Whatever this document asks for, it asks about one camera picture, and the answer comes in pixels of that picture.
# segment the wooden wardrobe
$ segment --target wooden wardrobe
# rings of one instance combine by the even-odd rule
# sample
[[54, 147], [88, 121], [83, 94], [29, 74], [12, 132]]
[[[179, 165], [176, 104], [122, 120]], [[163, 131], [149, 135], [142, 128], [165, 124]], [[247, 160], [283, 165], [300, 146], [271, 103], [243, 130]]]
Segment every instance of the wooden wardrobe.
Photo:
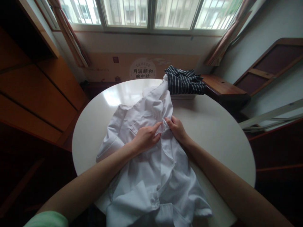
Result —
[[26, 12], [11, 1], [5, 10], [15, 16], [0, 16], [0, 120], [57, 143], [88, 98]]

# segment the round table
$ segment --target round table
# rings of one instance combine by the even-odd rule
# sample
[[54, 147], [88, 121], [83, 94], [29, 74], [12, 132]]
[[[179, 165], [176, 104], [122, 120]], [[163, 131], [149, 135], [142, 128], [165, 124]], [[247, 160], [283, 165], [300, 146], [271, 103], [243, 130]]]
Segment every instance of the round table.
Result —
[[[118, 105], [134, 105], [142, 98], [143, 88], [158, 86], [161, 81], [138, 79], [123, 82], [106, 89], [90, 101], [82, 111], [73, 134], [73, 161], [78, 175], [96, 163], [107, 125]], [[182, 121], [188, 135], [254, 187], [256, 169], [252, 149], [235, 119], [207, 95], [198, 95], [193, 100], [172, 100], [172, 103], [173, 115]], [[232, 225], [236, 221], [234, 214], [202, 171], [194, 163], [190, 162], [190, 165], [213, 210], [213, 216], [202, 222], [207, 222], [205, 224], [208, 226]]]

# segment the person's left hand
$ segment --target person's left hand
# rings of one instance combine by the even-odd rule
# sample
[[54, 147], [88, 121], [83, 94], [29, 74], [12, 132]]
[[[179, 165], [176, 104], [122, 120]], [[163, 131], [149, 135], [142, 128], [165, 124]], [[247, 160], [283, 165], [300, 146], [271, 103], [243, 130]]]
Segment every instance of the person's left hand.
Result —
[[153, 127], [142, 127], [138, 130], [137, 135], [131, 142], [137, 154], [152, 148], [160, 140], [161, 133], [158, 133], [156, 136], [155, 133], [161, 124], [162, 122], [158, 122]]

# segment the hand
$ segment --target hand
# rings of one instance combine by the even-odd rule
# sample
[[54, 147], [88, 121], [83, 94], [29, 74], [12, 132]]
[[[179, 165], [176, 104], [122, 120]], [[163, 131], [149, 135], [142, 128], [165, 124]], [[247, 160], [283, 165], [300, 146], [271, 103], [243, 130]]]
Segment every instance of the hand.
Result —
[[152, 148], [160, 140], [161, 133], [156, 136], [155, 133], [161, 124], [162, 122], [158, 122], [153, 127], [142, 127], [138, 130], [137, 135], [131, 142], [137, 154]]
[[165, 118], [165, 121], [168, 124], [170, 130], [173, 132], [174, 137], [180, 143], [184, 143], [189, 138], [182, 122], [178, 118], [171, 116], [171, 120], [169, 118]]

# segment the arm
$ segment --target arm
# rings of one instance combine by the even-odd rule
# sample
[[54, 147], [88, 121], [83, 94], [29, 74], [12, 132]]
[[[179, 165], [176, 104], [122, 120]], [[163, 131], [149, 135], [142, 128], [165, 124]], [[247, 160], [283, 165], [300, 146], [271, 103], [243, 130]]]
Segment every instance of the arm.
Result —
[[54, 194], [37, 212], [56, 211], [69, 222], [101, 196], [107, 184], [133, 157], [153, 147], [161, 134], [155, 133], [162, 122], [138, 130], [132, 142], [97, 163]]
[[293, 226], [260, 193], [194, 142], [179, 119], [165, 119], [175, 138], [189, 152], [235, 215], [247, 226]]

